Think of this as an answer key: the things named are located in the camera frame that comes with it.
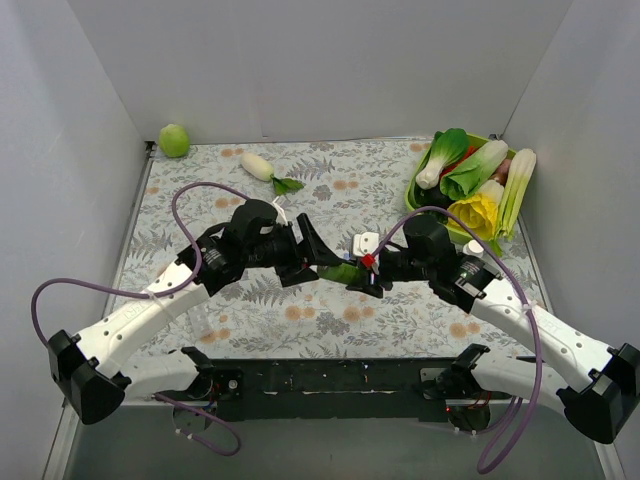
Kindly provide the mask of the green pill bottle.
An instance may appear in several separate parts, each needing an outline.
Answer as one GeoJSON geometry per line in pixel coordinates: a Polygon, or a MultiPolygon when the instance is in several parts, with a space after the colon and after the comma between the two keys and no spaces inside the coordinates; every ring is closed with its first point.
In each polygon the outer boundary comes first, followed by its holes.
{"type": "Polygon", "coordinates": [[[337,266],[319,266],[317,274],[321,279],[343,285],[356,285],[367,279],[365,270],[349,263],[342,263],[337,266]]]}

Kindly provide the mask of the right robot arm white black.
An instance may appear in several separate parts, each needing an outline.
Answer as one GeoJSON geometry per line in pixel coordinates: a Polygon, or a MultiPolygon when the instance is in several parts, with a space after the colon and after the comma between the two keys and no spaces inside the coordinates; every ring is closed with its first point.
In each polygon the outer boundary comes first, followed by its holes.
{"type": "Polygon", "coordinates": [[[535,354],[509,360],[472,346],[443,375],[464,397],[483,390],[539,402],[559,411],[586,437],[612,443],[639,405],[639,351],[595,340],[535,305],[505,269],[457,250],[446,228],[428,215],[402,226],[404,247],[387,248],[378,234],[352,240],[356,277],[351,290],[377,298],[396,282],[425,281],[441,300],[508,334],[535,354]]]}

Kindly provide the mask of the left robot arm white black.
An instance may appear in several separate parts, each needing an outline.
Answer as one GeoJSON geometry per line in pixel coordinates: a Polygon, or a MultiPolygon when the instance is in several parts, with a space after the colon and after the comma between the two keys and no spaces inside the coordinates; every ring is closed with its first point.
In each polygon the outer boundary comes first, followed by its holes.
{"type": "Polygon", "coordinates": [[[147,291],[75,335],[52,335],[46,342],[51,376],[81,422],[91,425],[111,415],[132,382],[121,371],[129,358],[175,317],[240,280],[246,269],[272,268],[289,287],[317,280],[317,266],[340,265],[308,216],[297,221],[300,238],[278,206],[248,200],[230,221],[207,229],[182,250],[147,291]]]}

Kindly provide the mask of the floral table mat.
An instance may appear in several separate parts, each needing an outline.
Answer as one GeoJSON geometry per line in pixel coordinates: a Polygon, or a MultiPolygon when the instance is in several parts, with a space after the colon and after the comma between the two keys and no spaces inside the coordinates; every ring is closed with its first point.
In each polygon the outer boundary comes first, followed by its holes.
{"type": "MultiPolygon", "coordinates": [[[[244,152],[305,184],[281,200],[286,215],[307,214],[323,241],[345,255],[354,234],[389,232],[406,214],[405,188],[426,146],[422,138],[196,145],[178,160],[154,152],[119,285],[150,284],[187,234],[226,221],[244,196],[273,198],[269,184],[242,168],[244,152]]],[[[210,335],[196,340],[185,314],[136,357],[186,346],[214,358],[454,357],[473,343],[513,357],[524,353],[506,333],[440,301],[420,282],[398,283],[375,299],[328,281],[284,288],[272,270],[250,269],[204,306],[210,335]]]]}

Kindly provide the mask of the yellow napa cabbage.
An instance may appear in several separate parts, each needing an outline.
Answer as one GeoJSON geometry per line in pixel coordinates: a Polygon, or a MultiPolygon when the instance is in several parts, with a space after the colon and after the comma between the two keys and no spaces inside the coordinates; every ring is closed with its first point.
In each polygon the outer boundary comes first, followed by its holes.
{"type": "Polygon", "coordinates": [[[470,197],[454,202],[448,211],[472,229],[481,239],[491,240],[497,232],[498,211],[504,186],[487,180],[470,197]]]}

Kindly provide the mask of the white radish with leaves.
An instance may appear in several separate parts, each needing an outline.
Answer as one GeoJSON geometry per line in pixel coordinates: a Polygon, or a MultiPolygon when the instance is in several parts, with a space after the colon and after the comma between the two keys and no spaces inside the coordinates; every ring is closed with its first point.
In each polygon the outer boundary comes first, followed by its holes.
{"type": "Polygon", "coordinates": [[[241,155],[241,165],[246,172],[256,179],[270,183],[276,196],[284,196],[302,190],[305,184],[293,178],[277,177],[274,167],[263,157],[244,152],[241,155]]]}

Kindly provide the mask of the bok choy middle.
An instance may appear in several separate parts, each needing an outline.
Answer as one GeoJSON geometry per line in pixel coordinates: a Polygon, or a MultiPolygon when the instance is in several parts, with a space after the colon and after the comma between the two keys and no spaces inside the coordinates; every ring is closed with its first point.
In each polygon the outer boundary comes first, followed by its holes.
{"type": "Polygon", "coordinates": [[[440,180],[440,191],[452,201],[466,199],[492,176],[508,154],[502,140],[486,142],[440,180]]]}

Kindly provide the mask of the bok choy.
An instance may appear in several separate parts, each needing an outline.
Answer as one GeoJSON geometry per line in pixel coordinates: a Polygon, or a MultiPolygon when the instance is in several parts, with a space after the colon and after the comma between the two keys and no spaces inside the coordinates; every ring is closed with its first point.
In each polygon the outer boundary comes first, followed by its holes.
{"type": "Polygon", "coordinates": [[[415,183],[423,190],[434,188],[442,171],[461,160],[470,147],[469,137],[464,129],[450,128],[432,142],[429,158],[424,168],[416,175],[415,183]]]}
{"type": "Polygon", "coordinates": [[[502,140],[486,142],[440,180],[440,191],[452,201],[466,199],[492,176],[508,154],[502,140]]]}

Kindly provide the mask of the green vegetable tray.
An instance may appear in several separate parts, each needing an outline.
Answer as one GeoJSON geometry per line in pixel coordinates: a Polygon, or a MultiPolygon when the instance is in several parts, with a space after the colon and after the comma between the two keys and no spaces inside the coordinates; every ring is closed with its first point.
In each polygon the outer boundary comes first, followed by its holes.
{"type": "MultiPolygon", "coordinates": [[[[437,139],[438,136],[443,133],[440,131],[437,131],[434,135],[434,139],[437,139]]],[[[440,175],[440,179],[438,184],[434,187],[431,188],[429,190],[423,190],[420,187],[417,186],[417,184],[415,183],[415,178],[416,175],[424,168],[425,164],[428,161],[429,158],[429,150],[431,148],[432,142],[430,144],[430,147],[427,149],[426,153],[424,154],[421,162],[419,163],[416,172],[413,174],[411,181],[409,183],[409,186],[407,187],[406,193],[405,193],[405,203],[407,205],[407,208],[410,211],[413,211],[417,208],[423,207],[423,206],[434,206],[434,207],[439,207],[442,209],[447,210],[449,208],[450,205],[452,205],[454,202],[456,201],[452,201],[450,200],[448,197],[446,197],[445,195],[443,195],[440,191],[440,180],[442,179],[442,177],[444,175],[446,175],[447,173],[449,173],[451,170],[453,170],[456,166],[458,166],[462,161],[464,161],[466,158],[468,158],[470,155],[472,155],[475,151],[477,151],[482,145],[484,145],[486,142],[488,141],[492,141],[492,140],[487,140],[484,138],[480,138],[478,136],[474,136],[474,135],[469,135],[467,134],[469,137],[469,141],[470,141],[470,147],[467,151],[467,153],[464,155],[464,157],[459,160],[458,162],[449,165],[448,167],[446,167],[441,175],[440,175]]],[[[508,161],[511,161],[513,159],[513,157],[515,156],[515,151],[512,149],[508,149],[508,154],[506,159],[508,161]]]]}

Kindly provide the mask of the black base bar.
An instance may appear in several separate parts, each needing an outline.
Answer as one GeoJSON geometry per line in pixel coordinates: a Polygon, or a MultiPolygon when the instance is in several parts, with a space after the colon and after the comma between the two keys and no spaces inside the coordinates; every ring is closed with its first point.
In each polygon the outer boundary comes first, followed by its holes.
{"type": "Polygon", "coordinates": [[[444,421],[449,402],[483,406],[487,394],[452,358],[203,360],[195,380],[164,387],[179,401],[213,401],[229,422],[409,418],[444,421]]]}

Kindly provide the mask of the bok choy left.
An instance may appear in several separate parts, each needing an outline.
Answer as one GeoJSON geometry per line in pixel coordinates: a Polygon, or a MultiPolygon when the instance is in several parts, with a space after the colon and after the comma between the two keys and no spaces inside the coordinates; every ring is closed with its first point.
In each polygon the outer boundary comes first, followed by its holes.
{"type": "Polygon", "coordinates": [[[415,183],[423,190],[434,188],[442,171],[461,160],[470,147],[469,137],[464,129],[450,128],[432,142],[429,158],[424,168],[416,175],[415,183]]]}

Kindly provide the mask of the pale celery stalk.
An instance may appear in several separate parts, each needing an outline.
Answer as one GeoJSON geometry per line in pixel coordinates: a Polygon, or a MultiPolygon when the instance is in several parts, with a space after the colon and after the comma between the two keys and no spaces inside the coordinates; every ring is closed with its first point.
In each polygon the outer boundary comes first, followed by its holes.
{"type": "Polygon", "coordinates": [[[523,198],[536,166],[537,156],[531,149],[519,150],[511,161],[505,191],[502,196],[497,216],[496,233],[489,245],[499,256],[502,249],[499,240],[511,241],[514,236],[515,223],[523,202],[523,198]]]}

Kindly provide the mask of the green round cabbage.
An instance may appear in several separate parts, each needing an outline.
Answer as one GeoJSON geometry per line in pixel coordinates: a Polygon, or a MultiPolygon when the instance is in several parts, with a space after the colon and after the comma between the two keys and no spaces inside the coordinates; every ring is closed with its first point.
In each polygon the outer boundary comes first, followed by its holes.
{"type": "Polygon", "coordinates": [[[181,125],[168,124],[159,132],[158,146],[169,158],[184,157],[190,149],[189,135],[181,125]]]}

